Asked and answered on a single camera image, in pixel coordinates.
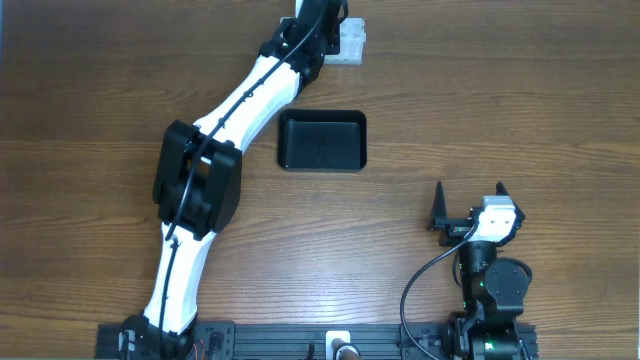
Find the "wood grain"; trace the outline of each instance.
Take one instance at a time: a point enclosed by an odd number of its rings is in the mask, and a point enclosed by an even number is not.
[[[97,325],[146,305],[160,255],[151,187],[166,127],[246,76],[293,2],[5,0],[0,72],[0,356],[90,357]],[[506,254],[535,280],[541,356],[634,359],[640,258],[640,3],[364,1],[359,67],[325,66],[298,108],[360,109],[358,174],[283,172],[274,123],[213,245],[201,319],[397,323],[442,251],[425,231],[496,181],[527,214]],[[415,321],[460,309],[448,264]]]

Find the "table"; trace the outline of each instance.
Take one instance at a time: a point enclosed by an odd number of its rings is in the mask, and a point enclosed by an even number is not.
[[[0,355],[90,357],[100,323],[152,291],[162,136],[251,69],[291,0],[8,0],[0,78]],[[409,277],[444,251],[426,224],[503,181],[527,215],[504,248],[534,270],[522,321],[547,358],[635,358],[640,3],[364,1],[359,67],[325,66],[295,108],[359,109],[358,174],[287,173],[276,122],[249,148],[199,318],[399,323]],[[411,321],[462,306],[450,261]]]

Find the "black plastic tray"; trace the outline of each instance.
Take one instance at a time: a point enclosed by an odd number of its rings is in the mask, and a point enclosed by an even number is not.
[[[280,114],[278,164],[287,171],[356,172],[367,164],[367,117],[357,110]]]

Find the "brown wooden surface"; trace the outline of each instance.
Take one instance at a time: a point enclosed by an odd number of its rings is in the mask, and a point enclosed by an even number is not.
[[[502,180],[527,215],[506,254],[535,280],[522,319],[543,358],[636,357],[640,2],[350,1],[359,67],[323,68],[298,108],[360,109],[359,174],[276,164],[272,122],[213,245],[200,319],[398,323],[401,291],[443,251],[425,231]],[[0,86],[0,355],[93,354],[142,309],[160,255],[160,142],[247,75],[292,0],[5,0]],[[449,264],[413,321],[461,307]]]

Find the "wooden table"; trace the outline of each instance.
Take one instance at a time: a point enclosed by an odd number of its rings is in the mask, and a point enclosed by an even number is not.
[[[287,173],[276,125],[244,159],[200,319],[399,323],[409,277],[444,249],[437,180],[464,216],[501,180],[527,215],[505,254],[535,280],[543,358],[634,359],[640,242],[640,2],[350,1],[359,67],[325,66],[296,108],[359,109],[358,174]],[[93,355],[142,309],[160,255],[162,136],[246,76],[293,1],[5,0],[0,355]],[[461,309],[450,261],[412,321]]]

